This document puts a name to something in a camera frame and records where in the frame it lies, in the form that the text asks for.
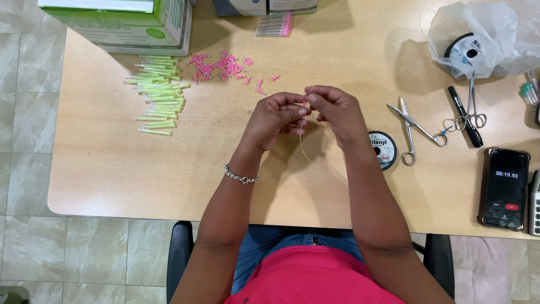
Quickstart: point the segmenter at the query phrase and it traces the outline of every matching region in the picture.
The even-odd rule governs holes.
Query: person
[[[226,166],[238,180],[225,174],[210,199],[170,303],[454,303],[413,250],[358,100],[321,85],[305,92],[256,105]],[[279,133],[300,135],[314,110],[345,156],[352,230],[248,225],[263,153]]]

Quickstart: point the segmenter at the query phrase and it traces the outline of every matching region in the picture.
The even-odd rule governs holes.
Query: scissors
[[[461,131],[467,127],[467,125],[471,125],[475,129],[480,129],[485,126],[485,123],[488,122],[488,118],[485,114],[476,114],[476,94],[474,89],[474,73],[472,74],[470,84],[469,84],[469,104],[467,105],[467,115],[460,116],[456,118],[455,127],[458,131]],[[472,100],[472,109],[474,111],[473,114],[469,114],[469,110],[471,108],[471,100]]]
[[[435,135],[434,137],[431,136],[426,130],[424,130],[424,128],[420,127],[420,125],[418,123],[416,123],[412,118],[409,117],[409,115],[408,115],[409,112],[407,112],[407,106],[405,105],[405,101],[401,97],[400,97],[400,103],[401,103],[401,109],[403,109],[403,111],[398,110],[398,108],[396,108],[395,106],[393,106],[391,104],[387,103],[386,105],[391,107],[392,109],[394,109],[401,116],[401,118],[403,118],[405,120],[405,128],[407,129],[407,135],[409,136],[410,151],[403,153],[403,155],[401,157],[403,158],[403,162],[406,165],[412,166],[412,165],[414,165],[416,163],[416,154],[414,153],[413,137],[410,134],[410,125],[411,124],[416,126],[417,128],[419,128],[420,131],[424,132],[424,134],[426,134],[429,139],[434,141],[440,147],[446,147],[446,145],[448,144],[448,137],[446,137],[446,135],[444,134],[444,133],[446,133],[446,130],[442,131],[441,133],[439,133],[437,135]],[[437,139],[439,137],[444,138],[444,144],[440,144],[437,141]],[[407,159],[405,158],[405,156],[407,156],[409,154],[413,157],[413,162],[412,163],[408,163]]]

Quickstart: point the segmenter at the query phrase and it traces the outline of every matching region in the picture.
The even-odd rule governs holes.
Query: silver bracelet
[[[248,179],[247,177],[240,177],[240,176],[238,176],[238,175],[235,175],[234,173],[232,173],[232,172],[229,171],[229,164],[228,164],[228,163],[225,164],[224,169],[225,169],[225,174],[227,174],[228,177],[230,177],[230,178],[232,178],[232,179],[235,179],[235,180],[237,180],[237,181],[240,181],[240,182],[242,182],[243,184],[254,183],[254,182],[256,182],[256,181],[259,180],[259,177],[258,177],[258,176],[256,176],[254,179],[250,180],[250,179]]]

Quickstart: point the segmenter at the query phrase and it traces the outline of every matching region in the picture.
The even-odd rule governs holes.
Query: black office chair
[[[450,236],[428,234],[426,246],[413,242],[416,251],[424,255],[424,266],[442,288],[454,299],[454,261]],[[179,221],[172,228],[167,264],[167,304],[180,282],[193,251],[193,227],[189,221]]]

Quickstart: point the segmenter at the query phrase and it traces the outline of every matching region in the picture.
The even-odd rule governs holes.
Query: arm
[[[384,179],[358,100],[333,87],[308,87],[318,121],[328,121],[345,155],[356,243],[375,282],[409,304],[454,303],[426,270]]]
[[[302,95],[278,93],[259,101],[229,162],[229,171],[255,178],[263,152],[271,149],[278,133],[300,134],[290,123],[298,123],[311,113],[294,104],[303,100]],[[252,183],[223,176],[202,215],[197,241],[171,304],[222,303],[231,295],[252,193]]]

